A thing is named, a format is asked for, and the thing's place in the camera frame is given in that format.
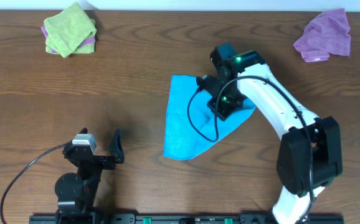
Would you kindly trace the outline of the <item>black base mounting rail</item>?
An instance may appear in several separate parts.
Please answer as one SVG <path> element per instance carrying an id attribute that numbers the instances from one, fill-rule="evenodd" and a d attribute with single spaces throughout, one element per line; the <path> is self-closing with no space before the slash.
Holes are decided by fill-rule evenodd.
<path id="1" fill-rule="evenodd" d="M 271 215 L 262 213 L 241 215 L 134 215 L 114 214 L 87 218 L 59 218 L 55 215 L 32 215 L 28 224 L 275 224 Z"/>

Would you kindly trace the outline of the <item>top green folded cloth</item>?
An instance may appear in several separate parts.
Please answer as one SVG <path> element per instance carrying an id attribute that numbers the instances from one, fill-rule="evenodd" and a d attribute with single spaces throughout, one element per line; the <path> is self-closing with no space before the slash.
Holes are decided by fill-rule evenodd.
<path id="1" fill-rule="evenodd" d="M 46 18 L 41 30 L 48 54 L 67 58 L 72 54 L 91 54 L 95 51 L 95 20 L 89 18 L 77 2 L 59 14 Z"/>

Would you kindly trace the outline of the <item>crumpled pink cloth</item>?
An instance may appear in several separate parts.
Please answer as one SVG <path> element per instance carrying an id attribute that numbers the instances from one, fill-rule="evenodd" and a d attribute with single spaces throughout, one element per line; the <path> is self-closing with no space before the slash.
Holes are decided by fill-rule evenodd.
<path id="1" fill-rule="evenodd" d="M 293 44 L 306 62 L 321 62 L 331 54 L 350 56 L 350 25 L 343 8 L 317 15 L 304 28 L 303 35 Z"/>

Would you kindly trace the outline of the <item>blue microfiber cloth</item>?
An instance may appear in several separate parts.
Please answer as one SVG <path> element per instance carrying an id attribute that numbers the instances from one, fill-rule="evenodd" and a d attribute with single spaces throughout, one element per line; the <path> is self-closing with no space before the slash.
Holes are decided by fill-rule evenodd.
<path id="1" fill-rule="evenodd" d="M 214 114 L 207 103 L 212 98 L 205 90 L 196 93 L 196 77 L 173 75 L 166 110 L 163 156 L 189 160 L 206 152 L 215 143 Z"/>

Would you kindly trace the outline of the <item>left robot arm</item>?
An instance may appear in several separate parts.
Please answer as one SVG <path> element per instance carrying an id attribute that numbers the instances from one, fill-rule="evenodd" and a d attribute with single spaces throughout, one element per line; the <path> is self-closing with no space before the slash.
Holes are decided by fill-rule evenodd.
<path id="1" fill-rule="evenodd" d="M 96 156 L 95 138 L 83 128 L 62 151 L 64 158 L 77 167 L 76 173 L 62 175 L 55 183 L 58 198 L 56 223 L 109 223 L 110 217 L 93 204 L 103 170 L 114 170 L 124 163 L 121 131 L 117 129 L 108 147 L 109 156 Z"/>

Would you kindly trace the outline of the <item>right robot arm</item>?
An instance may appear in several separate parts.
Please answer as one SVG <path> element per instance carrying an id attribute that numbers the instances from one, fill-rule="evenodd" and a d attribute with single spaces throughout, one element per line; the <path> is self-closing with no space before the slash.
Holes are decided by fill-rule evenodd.
<path id="1" fill-rule="evenodd" d="M 343 223 L 341 216 L 312 215 L 318 194 L 343 171 L 340 127 L 299 103 L 274 77 L 260 54 L 237 54 L 231 45 L 210 54 L 218 76 L 197 78 L 199 90 L 212 99 L 214 121 L 225 121 L 250 100 L 280 139 L 277 174 L 283 184 L 277 203 L 263 218 L 240 217 L 240 223 Z"/>

